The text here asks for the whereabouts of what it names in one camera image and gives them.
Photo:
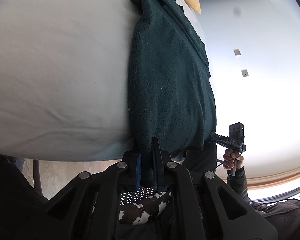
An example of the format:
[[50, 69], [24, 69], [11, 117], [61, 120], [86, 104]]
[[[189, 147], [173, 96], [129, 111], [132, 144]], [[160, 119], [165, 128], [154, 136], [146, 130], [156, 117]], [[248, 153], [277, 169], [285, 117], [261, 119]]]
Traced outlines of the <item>dark sleeved right forearm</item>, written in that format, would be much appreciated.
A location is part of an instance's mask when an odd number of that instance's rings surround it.
[[244, 167], [236, 170], [235, 175], [227, 176], [227, 184], [248, 204], [251, 200], [248, 197], [247, 178], [245, 175]]

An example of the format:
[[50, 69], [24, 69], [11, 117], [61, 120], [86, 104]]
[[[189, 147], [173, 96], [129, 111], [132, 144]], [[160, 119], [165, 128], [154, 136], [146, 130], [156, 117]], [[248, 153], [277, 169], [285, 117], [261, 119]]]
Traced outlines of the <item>person's right hand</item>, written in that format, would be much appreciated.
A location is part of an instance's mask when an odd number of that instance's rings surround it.
[[235, 166], [235, 161], [237, 161], [236, 167], [240, 169], [243, 167], [243, 156], [241, 156], [238, 152], [231, 152], [230, 149], [226, 149], [223, 155], [224, 164], [223, 168], [226, 170], [231, 170]]

